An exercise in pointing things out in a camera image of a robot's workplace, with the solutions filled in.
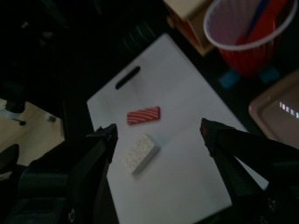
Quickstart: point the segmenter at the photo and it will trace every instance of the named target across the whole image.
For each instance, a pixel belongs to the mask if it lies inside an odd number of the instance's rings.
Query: dark background
[[[169,33],[246,130],[262,136],[248,115],[248,104],[273,82],[264,84],[254,78],[224,89],[218,77],[229,68],[218,52],[212,51],[204,58],[198,55],[165,22],[168,11],[162,0],[60,0],[53,3],[54,7],[49,7],[47,1],[0,1],[0,96],[6,96],[3,89],[10,82],[22,86],[23,99],[61,118],[68,142],[92,132],[88,98],[142,51],[137,49],[126,55],[118,50],[121,39],[140,23],[148,24],[156,37]],[[273,61],[281,77],[299,67],[297,27],[296,13]],[[110,205],[108,189],[105,199],[104,203]],[[112,208],[106,217],[113,220],[113,215]]]

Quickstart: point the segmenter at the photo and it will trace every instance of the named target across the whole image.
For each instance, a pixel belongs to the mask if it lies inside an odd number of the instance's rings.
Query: red cup
[[[252,78],[273,60],[280,45],[281,34],[296,12],[297,2],[282,23],[257,41],[237,45],[238,38],[246,32],[260,0],[214,0],[210,4],[202,28],[209,42],[217,47],[222,59],[244,78]]]

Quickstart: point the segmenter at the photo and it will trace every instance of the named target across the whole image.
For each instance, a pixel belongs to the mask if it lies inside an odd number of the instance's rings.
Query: floor
[[[0,116],[0,152],[9,145],[18,144],[19,165],[27,165],[64,140],[61,119],[56,118],[54,122],[49,122],[47,117],[49,114],[29,102],[17,117],[26,122],[23,126]]]

